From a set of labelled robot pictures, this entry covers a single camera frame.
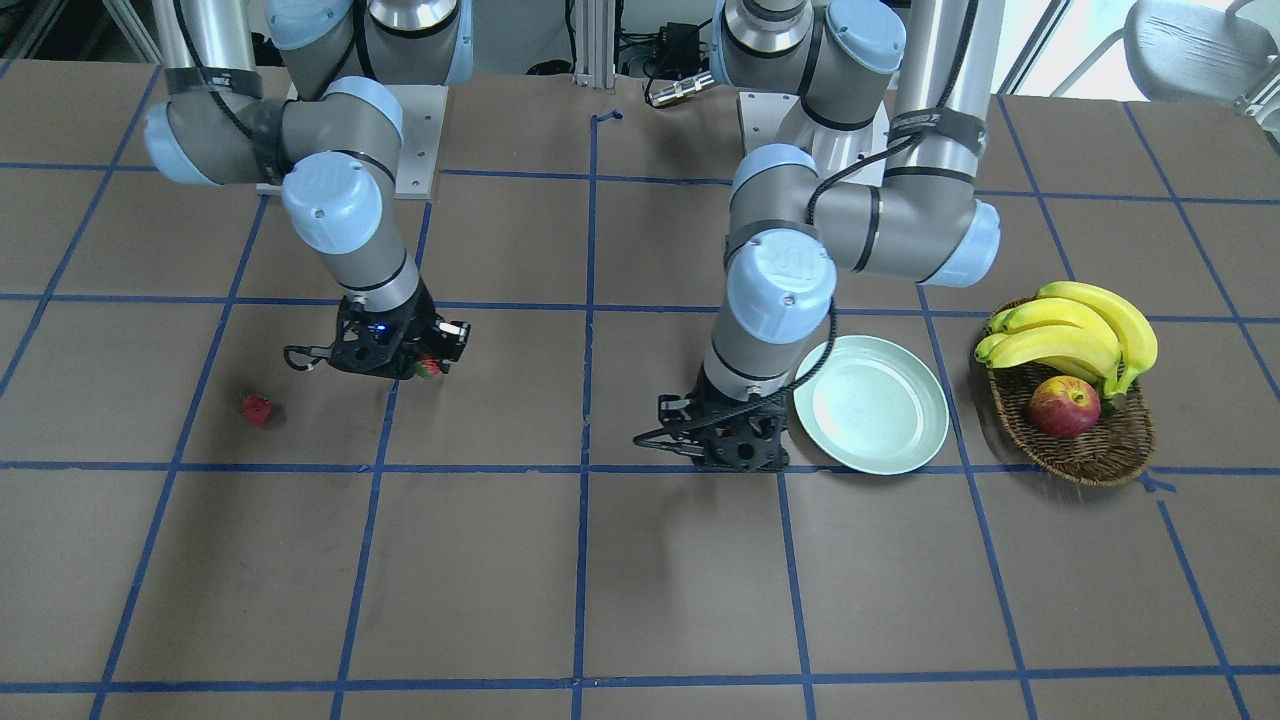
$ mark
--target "wicker basket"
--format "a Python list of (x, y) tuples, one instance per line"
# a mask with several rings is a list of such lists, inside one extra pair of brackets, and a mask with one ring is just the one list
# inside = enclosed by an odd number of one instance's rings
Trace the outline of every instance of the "wicker basket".
[[(1014, 300), (996, 313), (1029, 300)], [(1085, 433), (1074, 438), (1055, 438), (1030, 424), (1027, 419), (1027, 404), (1042, 382), (1060, 374), (1039, 363), (1000, 370), (987, 369), (996, 414), (1014, 443), (1037, 465), (1073, 483), (1119, 486), (1140, 475), (1156, 448), (1156, 429), (1151, 424), (1151, 410), (1139, 384), (1134, 382), (1128, 395), (1117, 396), (1115, 414), (1103, 418)]]

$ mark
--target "white plate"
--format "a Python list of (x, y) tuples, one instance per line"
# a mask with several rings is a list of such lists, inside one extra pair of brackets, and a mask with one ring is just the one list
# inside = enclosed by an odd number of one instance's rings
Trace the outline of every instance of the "white plate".
[[(805, 356), (796, 377), (824, 347)], [(795, 406), (818, 447), (876, 475), (908, 473), (932, 460), (950, 425), (933, 372), (905, 347), (870, 336), (836, 338), (827, 364), (795, 391)]]

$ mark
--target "brown table surface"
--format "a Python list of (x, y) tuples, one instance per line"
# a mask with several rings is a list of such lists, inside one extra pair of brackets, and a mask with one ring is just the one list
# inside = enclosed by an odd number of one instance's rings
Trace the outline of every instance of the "brown table surface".
[[(1280, 158), (1229, 109), (992, 101), (989, 275), (841, 279), (952, 409), (883, 478), (631, 443), (719, 304), (731, 91), (454, 88), (394, 211), (474, 340), (398, 386), (284, 366), (335, 286), (278, 200), (154, 170), (164, 94), (0, 65), (0, 717), (1280, 717)], [(1065, 277), (1160, 337), (1153, 492), (991, 423), (983, 319)]]

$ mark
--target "yellow banana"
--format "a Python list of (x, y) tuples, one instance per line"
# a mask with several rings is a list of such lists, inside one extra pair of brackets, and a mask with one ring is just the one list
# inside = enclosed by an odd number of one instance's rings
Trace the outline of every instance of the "yellow banana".
[(1068, 375), (1071, 375), (1073, 378), (1080, 378), (1082, 380), (1094, 387), (1100, 387), (1098, 383), (1102, 382), (1101, 377), (1098, 377), (1088, 368), (1080, 365), (1071, 357), (1062, 357), (1062, 356), (1041, 357), (1039, 360), (1037, 360), (1037, 363), (1039, 363), (1041, 365), (1048, 365), (1050, 368), (1053, 368), (1059, 373), (1065, 373)]
[(973, 348), (974, 359), (986, 365), (987, 357), (991, 355), (992, 348), (1000, 345), (1000, 341), (1005, 340), (1006, 337), (1009, 336), (1006, 336), (1005, 333), (991, 333), (989, 336), (978, 341), (978, 346)]
[(1075, 325), (1089, 331), (1101, 340), (1112, 354), (1120, 352), (1120, 340), (1111, 325), (1092, 307), (1065, 297), (1041, 297), (1024, 302), (1005, 316), (1004, 332), (1015, 333), (1029, 328), (1050, 324)]
[(1124, 360), (1124, 374), (1115, 383), (1116, 392), (1128, 391), (1134, 378), (1156, 364), (1160, 350), (1156, 333), (1147, 318), (1124, 297), (1110, 290), (1074, 281), (1048, 283), (1036, 296), (1065, 297), (1088, 305), (1111, 325), (1120, 341), (1120, 356)]
[(987, 357), (992, 368), (1012, 368), (1043, 357), (1068, 357), (1103, 379), (1103, 396), (1115, 395), (1120, 356), (1089, 331), (1074, 325), (1043, 325), (1012, 333)]
[(1016, 307), (1010, 307), (1007, 310), (1001, 310), (1000, 313), (996, 313), (995, 315), (992, 315), (991, 316), (991, 322), (987, 323), (987, 329), (991, 331), (991, 332), (993, 332), (993, 333), (1002, 333), (1002, 332), (1005, 332), (1005, 318), (1007, 318), (1009, 314), (1012, 313), (1014, 310), (1016, 310)]

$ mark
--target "blue tape grid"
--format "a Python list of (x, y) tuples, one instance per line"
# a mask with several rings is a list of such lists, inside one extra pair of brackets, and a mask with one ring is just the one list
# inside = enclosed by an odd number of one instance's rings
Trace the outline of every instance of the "blue tape grid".
[(1133, 126), (1133, 131), (1138, 135), (1138, 140), (1142, 141), (1142, 149), (1146, 150), (1147, 156), (1151, 158), (1151, 164), (1155, 165), (1156, 173), (1160, 176), (1160, 182), (1165, 184), (1169, 197), (1174, 201), (1174, 208), (1178, 209), (1178, 215), (1183, 219), (1183, 224), (1187, 225), (1187, 233), (1190, 234), (1192, 242), (1196, 243), (1196, 250), (1199, 252), (1201, 260), (1204, 261), (1204, 268), (1208, 269), (1208, 274), (1213, 278), (1213, 284), (1217, 286), (1219, 293), (1222, 295), (1222, 301), (1226, 302), (1226, 307), (1231, 311), (1231, 316), (1236, 319), (1240, 333), (1244, 334), (1244, 342), (1248, 343), (1249, 351), (1253, 352), (1253, 357), (1258, 363), (1258, 368), (1262, 369), (1263, 377), (1267, 378), (1267, 384), (1271, 386), (1271, 395), (1274, 395), (1276, 400), (1280, 400), (1280, 386), (1276, 384), (1275, 375), (1271, 374), (1266, 361), (1262, 359), (1262, 354), (1258, 352), (1258, 346), (1253, 342), (1253, 334), (1249, 333), (1248, 325), (1240, 320), (1240, 311), (1235, 309), (1235, 301), (1231, 300), (1231, 293), (1229, 293), (1226, 291), (1226, 286), (1222, 284), (1222, 278), (1217, 274), (1217, 268), (1213, 266), (1213, 261), (1210, 260), (1208, 251), (1204, 250), (1204, 243), (1201, 242), (1199, 233), (1196, 232), (1196, 227), (1192, 225), (1190, 218), (1187, 217), (1187, 209), (1183, 206), (1183, 201), (1178, 197), (1178, 193), (1174, 192), (1174, 186), (1169, 182), (1169, 176), (1165, 174), (1165, 168), (1160, 165), (1160, 160), (1156, 159), (1155, 151), (1151, 150), (1151, 143), (1147, 142), (1147, 136), (1143, 135), (1142, 128), (1138, 126), (1138, 118), (1134, 117), (1133, 109), (1128, 102), (1124, 102), (1123, 106), (1125, 115), (1129, 117), (1129, 124)]
[[(5, 76), (12, 61), (5, 61), (0, 65), (0, 78)], [(598, 159), (598, 137), (596, 126), (600, 122), (611, 119), (620, 115), (605, 115), (605, 117), (593, 117), (591, 118), (591, 172), (588, 174), (556, 174), (556, 173), (507, 173), (507, 172), (486, 172), (486, 170), (444, 170), (447, 174), (458, 176), (483, 176), (483, 177), (520, 177), (520, 178), (556, 178), (556, 179), (581, 179), (590, 184), (591, 200), (589, 202), (589, 237), (588, 237), (588, 297), (586, 302), (582, 305), (576, 304), (490, 304), (490, 302), (440, 302), (445, 307), (483, 307), (483, 309), (531, 309), (531, 310), (576, 310), (586, 311), (588, 320), (585, 327), (586, 333), (586, 348), (584, 356), (585, 377), (584, 377), (584, 438), (582, 438), (582, 459), (580, 465), (541, 465), (541, 466), (526, 466), (526, 465), (394, 465), (385, 462), (387, 443), (390, 434), (390, 427), (394, 416), (396, 398), (398, 397), (398, 384), (393, 384), (387, 402), (387, 410), (384, 414), (383, 433), (379, 441), (379, 454), (378, 460), (374, 466), (367, 465), (325, 465), (325, 464), (293, 464), (293, 465), (275, 465), (275, 464), (193, 464), (183, 462), (182, 454), (186, 447), (187, 439), (189, 438), (191, 428), (195, 421), (195, 415), (198, 409), (200, 401), (205, 392), (205, 387), (209, 380), (209, 374), (212, 369), (212, 363), (216, 357), (218, 348), (221, 342), (223, 333), (225, 331), (227, 320), (229, 319), (230, 311), (236, 305), (335, 305), (337, 301), (332, 299), (271, 299), (271, 297), (238, 297), (237, 291), (243, 277), (244, 268), (250, 260), (253, 242), (256, 240), (259, 228), (261, 225), (262, 215), (266, 208), (266, 200), (260, 202), (255, 222), (246, 241), (244, 251), (241, 256), (239, 265), (237, 266), (236, 275), (232, 281), (230, 291), (225, 297), (148, 297), (148, 296), (93, 296), (93, 295), (59, 295), (55, 292), (58, 282), (61, 274), (65, 272), (67, 265), (70, 261), (74, 250), (78, 247), (84, 231), (87, 229), (90, 222), (92, 220), (93, 211), (96, 210), (102, 195), (115, 173), (119, 172), (155, 172), (155, 168), (141, 167), (141, 165), (120, 165), (119, 159), (128, 143), (129, 137), (136, 129), (137, 122), (141, 118), (142, 109), (145, 108), (147, 97), (151, 95), (155, 86), (159, 72), (152, 74), (147, 88), (140, 101), (133, 118), (125, 131), (125, 136), (122, 140), (115, 155), (113, 156), (111, 164), (109, 165), (91, 165), (91, 164), (36, 164), (36, 163), (0, 163), (0, 169), (47, 169), (47, 170), (90, 170), (90, 172), (102, 172), (104, 178), (100, 183), (97, 192), (93, 196), (81, 224), (78, 225), (67, 252), (64, 254), (61, 261), (58, 265), (54, 275), (45, 292), (40, 295), (35, 293), (0, 293), (0, 301), (35, 301), (37, 302), (37, 309), (32, 316), (32, 320), (19, 343), (14, 357), (10, 360), (3, 379), (0, 379), (0, 395), (3, 395), (4, 388), (12, 380), (15, 368), (20, 361), (26, 347), (29, 345), (32, 336), (38, 328), (40, 319), (42, 318), (47, 305), (50, 302), (195, 302), (195, 304), (220, 304), (223, 306), (221, 318), (215, 331), (214, 338), (210, 343), (209, 352), (206, 354), (205, 365), (202, 366), (200, 379), (188, 406), (188, 414), (183, 424), (182, 433), (179, 436), (178, 446), (174, 451), (173, 459), (169, 462), (45, 462), (45, 461), (22, 461), (22, 460), (0, 460), (0, 469), (36, 469), (36, 470), (58, 470), (58, 469), (99, 469), (99, 470), (152, 470), (152, 471), (165, 471), (166, 479), (163, 486), (160, 497), (156, 503), (156, 510), (152, 515), (152, 521), (148, 528), (147, 539), (143, 546), (142, 556), (140, 557), (134, 579), (131, 585), (131, 592), (128, 600), (125, 601), (124, 610), (122, 611), (120, 623), (115, 638), (113, 641), (111, 651), (108, 657), (106, 666), (104, 667), (102, 678), (99, 682), (90, 683), (0, 683), (0, 693), (92, 693), (95, 696), (95, 702), (91, 710), (91, 720), (96, 719), (101, 714), (102, 702), (109, 693), (147, 693), (147, 692), (332, 692), (334, 693), (334, 702), (332, 708), (332, 717), (340, 717), (342, 711), (342, 698), (349, 692), (374, 692), (374, 691), (407, 691), (407, 689), (422, 689), (422, 691), (448, 691), (448, 689), (568, 689), (573, 693), (573, 717), (577, 720), (581, 715), (581, 691), (582, 688), (612, 688), (612, 687), (719, 687), (719, 685), (801, 685), (805, 691), (805, 710), (806, 717), (817, 717), (813, 702), (813, 687), (824, 684), (859, 684), (859, 683), (938, 683), (938, 682), (991, 682), (991, 680), (1016, 680), (1023, 687), (1024, 700), (1028, 707), (1028, 716), (1036, 717), (1034, 701), (1030, 696), (1029, 682), (1030, 680), (1053, 680), (1053, 679), (1073, 679), (1073, 678), (1148, 678), (1148, 676), (1224, 676), (1231, 689), (1233, 698), (1240, 711), (1242, 717), (1248, 717), (1248, 711), (1244, 707), (1243, 698), (1239, 693), (1235, 678), (1243, 675), (1280, 675), (1280, 665), (1230, 665), (1225, 651), (1222, 650), (1221, 641), (1213, 628), (1212, 619), (1208, 614), (1208, 609), (1204, 603), (1203, 596), (1199, 593), (1198, 585), (1196, 583), (1194, 575), (1192, 573), (1190, 565), (1187, 560), (1185, 552), (1183, 551), (1181, 542), (1178, 538), (1176, 529), (1174, 528), (1172, 519), (1169, 515), (1167, 507), (1164, 501), (1158, 501), (1157, 506), (1161, 511), (1162, 519), (1165, 521), (1166, 529), (1170, 534), (1170, 541), (1174, 544), (1175, 553), (1179, 557), (1179, 562), (1183, 568), (1184, 574), (1192, 593), (1196, 598), (1197, 607), (1201, 611), (1202, 619), (1206, 625), (1206, 630), (1210, 634), (1211, 642), (1213, 644), (1215, 652), (1219, 657), (1219, 665), (1208, 666), (1142, 666), (1142, 667), (1071, 667), (1071, 669), (1028, 669), (1021, 660), (1021, 651), (1018, 644), (1016, 630), (1014, 628), (1014, 620), (1011, 611), (1009, 610), (1007, 598), (1005, 597), (1004, 583), (1000, 575), (998, 559), (996, 556), (995, 543), (991, 539), (989, 527), (986, 521), (986, 512), (982, 507), (980, 493), (978, 492), (977, 483), (974, 480), (975, 475), (984, 473), (1011, 473), (1011, 471), (1037, 471), (1034, 466), (1030, 465), (974, 465), (969, 462), (968, 451), (964, 446), (963, 433), (960, 432), (959, 423), (955, 418), (955, 404), (954, 393), (947, 380), (945, 364), (942, 361), (941, 346), (937, 340), (937, 333), (933, 327), (933, 319), (940, 316), (952, 316), (952, 318), (982, 318), (986, 316), (986, 311), (945, 311), (945, 310), (931, 310), (928, 306), (927, 297), (922, 288), (918, 288), (920, 299), (920, 310), (876, 310), (876, 309), (858, 309), (858, 310), (842, 310), (841, 314), (849, 315), (900, 315), (900, 316), (920, 316), (925, 320), (931, 334), (931, 342), (934, 350), (934, 357), (938, 366), (943, 369), (941, 373), (945, 389), (947, 392), (948, 400), (952, 405), (952, 424), (956, 427), (957, 443), (961, 452), (961, 465), (959, 466), (928, 466), (923, 468), (922, 473), (931, 474), (963, 474), (969, 483), (970, 495), (974, 501), (974, 509), (978, 516), (979, 528), (983, 533), (984, 544), (988, 553), (988, 562), (992, 569), (993, 583), (997, 589), (997, 597), (1001, 600), (1002, 614), (1005, 616), (1006, 630), (1010, 635), (1010, 647), (1015, 659), (1015, 670), (992, 670), (992, 671), (955, 671), (955, 673), (859, 673), (859, 674), (813, 674), (809, 667), (808, 659), (808, 639), (804, 626), (804, 610), (800, 594), (800, 584), (796, 573), (795, 561), (795, 547), (794, 538), (791, 533), (791, 519), (790, 519), (790, 503), (786, 488), (786, 475), (787, 474), (809, 474), (817, 471), (833, 471), (833, 473), (850, 473), (842, 466), (794, 466), (787, 470), (786, 474), (778, 475), (778, 498), (780, 498), (780, 512), (782, 520), (783, 530), (783, 544), (787, 556), (787, 569), (788, 569), (788, 582), (791, 585), (792, 596), (792, 611), (794, 620), (796, 624), (796, 637), (797, 637), (797, 653), (800, 657), (800, 674), (778, 674), (778, 675), (758, 675), (758, 676), (736, 676), (736, 675), (699, 675), (699, 676), (631, 676), (631, 678), (608, 678), (608, 679), (595, 679), (585, 678), (582, 671), (582, 652), (585, 646), (585, 573), (586, 573), (586, 520), (588, 520), (588, 482), (590, 473), (700, 473), (696, 468), (690, 465), (591, 465), (590, 464), (590, 430), (589, 430), (589, 416), (590, 416), (590, 372), (591, 372), (591, 320), (595, 311), (613, 311), (613, 313), (714, 313), (716, 307), (703, 307), (703, 306), (636, 306), (636, 305), (595, 305), (594, 302), (594, 229), (595, 229), (595, 192), (598, 183), (600, 182), (636, 182), (636, 183), (655, 183), (655, 184), (676, 184), (676, 186), (692, 186), (692, 184), (730, 184), (730, 181), (721, 178), (694, 178), (694, 179), (677, 179), (677, 178), (652, 178), (652, 177), (630, 177), (630, 176), (602, 176), (596, 172), (596, 159)], [(1219, 286), (1224, 300), (1230, 307), (1230, 316), (1153, 316), (1153, 322), (1166, 322), (1166, 323), (1233, 323), (1240, 327), (1251, 350), (1254, 352), (1260, 366), (1262, 366), (1268, 382), (1271, 383), (1272, 391), (1276, 391), (1276, 384), (1274, 375), (1270, 373), (1265, 360), (1253, 343), (1249, 336), (1247, 324), (1276, 324), (1280, 323), (1280, 318), (1272, 316), (1242, 316), (1235, 309), (1230, 300), (1230, 296), (1222, 284), (1216, 269), (1208, 259), (1199, 237), (1197, 236), (1194, 228), (1192, 227), (1189, 219), (1187, 218), (1185, 210), (1183, 209), (1187, 204), (1226, 204), (1226, 205), (1280, 205), (1280, 200), (1234, 200), (1234, 199), (1194, 199), (1194, 197), (1179, 197), (1167, 177), (1165, 176), (1162, 168), (1146, 138), (1142, 136), (1142, 129), (1138, 126), (1133, 113), (1125, 106), (1129, 114), (1130, 122), (1134, 126), (1143, 147), (1148, 152), (1152, 163), (1156, 165), (1157, 172), (1169, 191), (1167, 197), (1153, 197), (1153, 196), (1103, 196), (1103, 195), (1084, 195), (1084, 193), (1052, 193), (1042, 192), (1034, 179), (1033, 172), (1029, 163), (1027, 161), (1025, 152), (1020, 145), (1020, 140), (1014, 129), (1012, 120), (1007, 113), (1004, 104), (1004, 99), (997, 97), (997, 102), (1001, 108), (1001, 113), (1009, 124), (1010, 135), (1014, 138), (1015, 149), (1018, 150), (1019, 158), (1024, 165), (1028, 174), (1028, 179), (1033, 187), (1032, 192), (1023, 191), (979, 191), (979, 195), (986, 196), (1027, 196), (1036, 197), (1039, 201), (1042, 213), (1044, 215), (1046, 224), (1050, 227), (1051, 234), (1053, 236), (1055, 243), (1057, 245), (1060, 256), (1064, 263), (1064, 269), (1070, 274), (1070, 263), (1066, 258), (1065, 247), (1056, 233), (1056, 228), (1052, 223), (1052, 217), (1048, 213), (1048, 208), (1044, 204), (1044, 199), (1051, 197), (1066, 197), (1066, 199), (1085, 199), (1085, 200), (1112, 200), (1112, 201), (1148, 201), (1148, 202), (1172, 202), (1187, 224), (1188, 232), (1196, 242), (1197, 249), (1201, 252), (1206, 266), (1213, 275), (1215, 282)], [(426, 204), (422, 217), (421, 233), (417, 242), (416, 258), (421, 263), (422, 254), (428, 240), (428, 225), (430, 222), (431, 205)], [(113, 679), (115, 665), (119, 661), (120, 651), (123, 650), (124, 639), (128, 634), (129, 623), (132, 620), (133, 609), (136, 607), (138, 593), (142, 587), (142, 582), (146, 575), (147, 564), (150, 561), (151, 552), (154, 551), (155, 541), (159, 534), (159, 528), (163, 521), (164, 511), (172, 493), (173, 482), (178, 473), (201, 473), (201, 471), (253, 471), (253, 473), (372, 473), (372, 482), (370, 489), (370, 502), (369, 512), (366, 518), (365, 534), (361, 543), (361, 557), (357, 569), (357, 579), (352, 591), (352, 606), (348, 614), (348, 626), (343, 643), (342, 659), (339, 661), (339, 674), (335, 680), (303, 680), (303, 682), (287, 682), (287, 683), (255, 683), (255, 682), (180, 682), (180, 683), (150, 683), (150, 682), (115, 682)], [(372, 539), (374, 525), (376, 521), (378, 511), (378, 498), (380, 492), (380, 479), (384, 473), (526, 473), (526, 471), (541, 471), (541, 473), (579, 473), (581, 479), (581, 501), (580, 501), (580, 532), (579, 532), (579, 568), (577, 568), (577, 593), (576, 593), (576, 607), (575, 607), (575, 659), (573, 659), (573, 676), (571, 678), (502, 678), (502, 679), (479, 679), (479, 678), (462, 678), (462, 679), (404, 679), (404, 680), (349, 680), (347, 678), (349, 671), (351, 652), (355, 646), (356, 628), (358, 625), (358, 611), (364, 592), (364, 579), (367, 573), (367, 561), (370, 543)], [(1171, 473), (1171, 474), (1199, 474), (1199, 475), (1257, 475), (1257, 477), (1280, 477), (1280, 469), (1277, 468), (1206, 468), (1206, 466), (1162, 466), (1152, 468), (1152, 471)]]
[(591, 500), (591, 368), (595, 345), (595, 240), (596, 197), (599, 191), (600, 123), (622, 119), (613, 110), (607, 115), (591, 115), (590, 174), (586, 201), (586, 319), (582, 324), (582, 451), (577, 468), (577, 565), (573, 571), (573, 683), (570, 717), (582, 717), (582, 676), (586, 664), (586, 550)]
[(1226, 679), (1226, 687), (1231, 691), (1231, 698), (1235, 700), (1235, 708), (1240, 712), (1240, 720), (1249, 720), (1249, 710), (1244, 706), (1240, 684), (1235, 682), (1235, 671), (1226, 660), (1226, 650), (1222, 648), (1222, 639), (1217, 635), (1213, 619), (1208, 615), (1208, 605), (1204, 603), (1204, 596), (1199, 592), (1199, 583), (1196, 582), (1196, 574), (1192, 573), (1192, 565), (1187, 560), (1187, 552), (1183, 550), (1183, 541), (1178, 537), (1178, 530), (1174, 528), (1172, 516), (1169, 515), (1169, 506), (1165, 505), (1164, 500), (1157, 501), (1156, 506), (1160, 507), (1160, 516), (1165, 521), (1165, 529), (1169, 532), (1169, 541), (1174, 544), (1178, 564), (1183, 569), (1183, 575), (1187, 577), (1187, 584), (1190, 587), (1192, 597), (1196, 600), (1196, 609), (1199, 610), (1201, 620), (1204, 623), (1204, 632), (1208, 633), (1210, 643), (1213, 646), (1219, 670), (1221, 670), (1222, 676)]
[(31, 338), (35, 337), (36, 331), (40, 328), (40, 322), (45, 316), (45, 310), (49, 309), (49, 301), (54, 295), (54, 290), (58, 288), (59, 281), (63, 279), (63, 273), (67, 272), (67, 265), (72, 261), (72, 255), (76, 254), (76, 249), (79, 247), (81, 240), (84, 238), (84, 232), (88, 229), (88, 224), (93, 219), (93, 213), (97, 210), (99, 202), (102, 201), (108, 184), (111, 183), (111, 176), (115, 174), (114, 167), (124, 155), (124, 149), (128, 147), (129, 138), (133, 137), (133, 131), (138, 126), (138, 119), (142, 118), (142, 110), (146, 108), (147, 99), (151, 96), (151, 91), (155, 88), (156, 79), (159, 77), (160, 68), (156, 68), (155, 72), (151, 73), (151, 79), (147, 81), (147, 87), (142, 92), (142, 97), (138, 100), (137, 108), (133, 110), (133, 117), (129, 118), (129, 124), (124, 129), (124, 137), (120, 138), (120, 143), (115, 147), (115, 154), (111, 155), (111, 165), (109, 165), (102, 173), (102, 182), (97, 184), (97, 191), (93, 192), (93, 199), (90, 200), (88, 209), (84, 210), (84, 215), (81, 218), (81, 223), (76, 228), (76, 233), (72, 236), (72, 241), (67, 246), (67, 251), (58, 263), (58, 268), (54, 269), (52, 277), (49, 278), (49, 284), (45, 287), (45, 292), (40, 296), (36, 311), (32, 314), (31, 322), (27, 324), (27, 332), (23, 333), (22, 340), (18, 342), (18, 350), (9, 360), (9, 365), (5, 368), (4, 375), (0, 375), (0, 397), (3, 397), (5, 391), (9, 388), (9, 383), (13, 380), (13, 374), (18, 370), (18, 363), (22, 361), (23, 354), (27, 352), (27, 346), (31, 345)]
[[(156, 79), (160, 77), (160, 68), (151, 74), (151, 79), (147, 82), (146, 91), (143, 91), (142, 97), (138, 100), (138, 105), (133, 113), (133, 118), (129, 120), (129, 126), (124, 132), (124, 137), (120, 140), (116, 147), (115, 155), (111, 159), (113, 165), (119, 161), (120, 156), (124, 154), (124, 149), (128, 146), (129, 138), (133, 136), (133, 131), (137, 127), (138, 119), (142, 117), (142, 110), (146, 106), (147, 99), (151, 96), (151, 91), (155, 88)], [(84, 218), (81, 222), (79, 228), (76, 231), (76, 237), (72, 240), (70, 246), (67, 249), (58, 270), (54, 272), (52, 278), (49, 281), (49, 287), (45, 290), (45, 296), (41, 299), (40, 306), (36, 309), (35, 316), (28, 325), (26, 336), (23, 336), (22, 345), (18, 352), (14, 354), (13, 361), (9, 364), (9, 370), (5, 373), (3, 383), (0, 383), (0, 393), (8, 387), (9, 380), (13, 378), (13, 372), (29, 343), (31, 337), (35, 334), (36, 328), (40, 325), (40, 319), (44, 315), (44, 309), (49, 305), (49, 297), (52, 295), (54, 288), (58, 286), (59, 279), (61, 279), (63, 272), (67, 269), (67, 264), (70, 261), (76, 247), (79, 245), (81, 238), (84, 234), (84, 229), (92, 220), (93, 210), (97, 208), (106, 186), (110, 183), (113, 170), (108, 169), (102, 177), (102, 182), (99, 186), (97, 193), (90, 204), (88, 210), (84, 213)], [(191, 402), (187, 407), (187, 416), (183, 420), (182, 432), (178, 434), (178, 443), (173, 452), (173, 459), (169, 461), (168, 473), (165, 475), (164, 484), (161, 486), (160, 497), (156, 501), (156, 509), (152, 514), (151, 525), (147, 529), (146, 542), (142, 547), (142, 555), (138, 559), (137, 569), (134, 570), (133, 583), (129, 587), (128, 597), (124, 602), (124, 609), (120, 614), (120, 621), (116, 626), (115, 637), (111, 642), (111, 650), (108, 653), (106, 664), (102, 669), (102, 679), (97, 692), (93, 696), (93, 705), (90, 710), (90, 720), (97, 720), (102, 714), (102, 703), (106, 701), (106, 688), (110, 687), (111, 680), (115, 675), (115, 667), (120, 659), (120, 652), (124, 648), (124, 639), (129, 632), (129, 623), (133, 620), (133, 610), (137, 606), (138, 594), (142, 591), (142, 583), (146, 579), (147, 566), (151, 561), (151, 553), (155, 550), (155, 542), (160, 533), (160, 524), (164, 519), (165, 509), (169, 505), (169, 496), (173, 492), (174, 479), (178, 475), (178, 468), (182, 462), (183, 452), (187, 447), (187, 441), (191, 437), (191, 428), (196, 421), (196, 413), (200, 409), (200, 401), (204, 398), (205, 387), (209, 383), (209, 375), (212, 372), (214, 357), (218, 355), (218, 347), (221, 345), (223, 333), (227, 329), (227, 322), (230, 319), (232, 309), (234, 304), (232, 302), (236, 293), (239, 291), (241, 279), (244, 277), (244, 269), (248, 266), (250, 255), (253, 251), (253, 242), (257, 238), (259, 229), (262, 225), (262, 217), (266, 213), (266, 199), (259, 201), (257, 213), (253, 217), (253, 223), (250, 227), (248, 237), (244, 241), (244, 249), (241, 252), (239, 263), (236, 266), (236, 274), (232, 278), (230, 287), (223, 301), (221, 315), (218, 320), (218, 327), (214, 331), (214, 337), (209, 345), (209, 351), (205, 354), (205, 363), (200, 372), (200, 378), (196, 382), (196, 389), (192, 395)]]
[(947, 398), (947, 413), (951, 416), (951, 428), (956, 436), (956, 446), (960, 451), (960, 464), (964, 469), (965, 482), (969, 486), (969, 498), (973, 502), (974, 514), (978, 518), (978, 530), (982, 533), (982, 544), (987, 552), (987, 566), (991, 569), (991, 579), (996, 588), (996, 600), (1000, 602), (1000, 614), (1005, 621), (1005, 633), (1009, 635), (1009, 648), (1014, 657), (1014, 667), (1018, 683), (1023, 691), (1023, 702), (1027, 706), (1027, 717), (1037, 720), (1036, 698), (1032, 696), (1030, 679), (1027, 675), (1027, 662), (1023, 660), (1023, 648), (1018, 642), (1018, 629), (1014, 626), (1014, 612), (1009, 605), (1009, 593), (1005, 592), (1004, 575), (1000, 571), (1000, 559), (996, 556), (996, 542), (991, 536), (991, 525), (987, 521), (987, 510), (982, 503), (982, 492), (978, 489), (978, 479), (969, 461), (969, 450), (965, 446), (964, 430), (960, 428), (960, 414), (956, 410), (956, 396), (951, 387), (951, 378), (947, 375), (947, 365), (942, 354), (942, 343), (938, 342), (938, 332), (933, 324), (933, 315), (929, 311), (929, 301), (924, 295), (924, 286), (915, 286), (920, 299), (920, 309), (924, 311), (924, 324), (929, 331), (929, 343), (933, 346), (933, 360), (938, 365), (938, 379), (942, 383), (942, 392)]

